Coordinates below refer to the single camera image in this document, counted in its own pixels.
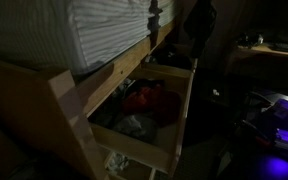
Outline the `robot base with purple light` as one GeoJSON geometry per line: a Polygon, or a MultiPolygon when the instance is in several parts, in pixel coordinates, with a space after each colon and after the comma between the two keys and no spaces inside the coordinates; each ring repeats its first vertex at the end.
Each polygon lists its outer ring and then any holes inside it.
{"type": "Polygon", "coordinates": [[[215,180],[288,180],[288,96],[249,92],[215,180]]]}

